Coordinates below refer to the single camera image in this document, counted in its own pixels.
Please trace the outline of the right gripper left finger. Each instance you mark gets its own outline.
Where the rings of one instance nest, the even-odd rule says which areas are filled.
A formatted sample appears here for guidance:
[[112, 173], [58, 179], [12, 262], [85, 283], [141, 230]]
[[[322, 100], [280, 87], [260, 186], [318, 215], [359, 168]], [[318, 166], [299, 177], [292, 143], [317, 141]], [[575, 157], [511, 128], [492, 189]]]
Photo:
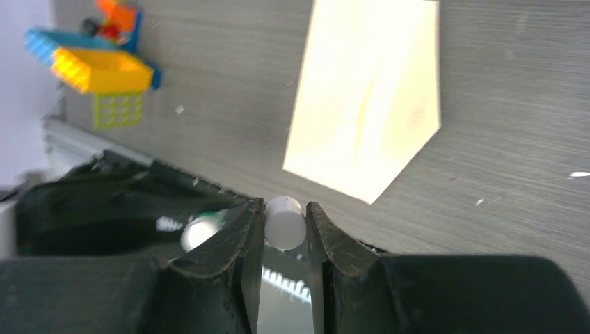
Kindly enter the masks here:
[[174, 261], [21, 257], [1, 263], [2, 333], [255, 333], [264, 203], [252, 199]]

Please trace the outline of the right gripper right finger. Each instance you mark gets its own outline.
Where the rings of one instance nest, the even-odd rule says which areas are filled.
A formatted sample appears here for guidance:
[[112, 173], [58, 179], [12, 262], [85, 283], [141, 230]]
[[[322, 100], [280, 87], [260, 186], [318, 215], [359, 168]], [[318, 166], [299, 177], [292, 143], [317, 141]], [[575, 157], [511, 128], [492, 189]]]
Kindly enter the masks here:
[[589, 310], [553, 261], [391, 255], [306, 208], [316, 333], [588, 333]]

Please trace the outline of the white glue stick cap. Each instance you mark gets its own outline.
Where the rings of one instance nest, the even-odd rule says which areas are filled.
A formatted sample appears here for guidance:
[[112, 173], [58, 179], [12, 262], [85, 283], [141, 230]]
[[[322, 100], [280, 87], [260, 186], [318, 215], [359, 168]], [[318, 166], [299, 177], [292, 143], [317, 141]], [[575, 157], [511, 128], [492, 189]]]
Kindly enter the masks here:
[[264, 236], [279, 251], [290, 251], [305, 241], [305, 218], [295, 198], [278, 196], [271, 199], [266, 205], [264, 217]]

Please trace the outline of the green white glue stick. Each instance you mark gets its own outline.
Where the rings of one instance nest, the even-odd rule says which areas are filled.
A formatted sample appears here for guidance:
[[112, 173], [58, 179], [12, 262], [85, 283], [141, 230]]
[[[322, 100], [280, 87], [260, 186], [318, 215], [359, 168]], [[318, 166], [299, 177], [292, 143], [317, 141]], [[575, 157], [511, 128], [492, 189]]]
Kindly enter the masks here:
[[205, 212], [190, 221], [180, 238], [182, 249], [186, 252], [192, 251], [219, 232], [225, 225], [227, 212], [227, 209]]

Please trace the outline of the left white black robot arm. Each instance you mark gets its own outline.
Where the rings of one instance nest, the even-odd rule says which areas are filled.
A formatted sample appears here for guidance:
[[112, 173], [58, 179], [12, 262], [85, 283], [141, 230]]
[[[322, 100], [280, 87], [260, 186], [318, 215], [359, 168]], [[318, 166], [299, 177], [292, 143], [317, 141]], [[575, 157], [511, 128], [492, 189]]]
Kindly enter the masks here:
[[161, 161], [145, 165], [105, 151], [21, 194], [17, 253], [105, 256], [160, 245], [173, 251], [194, 219], [245, 201]]

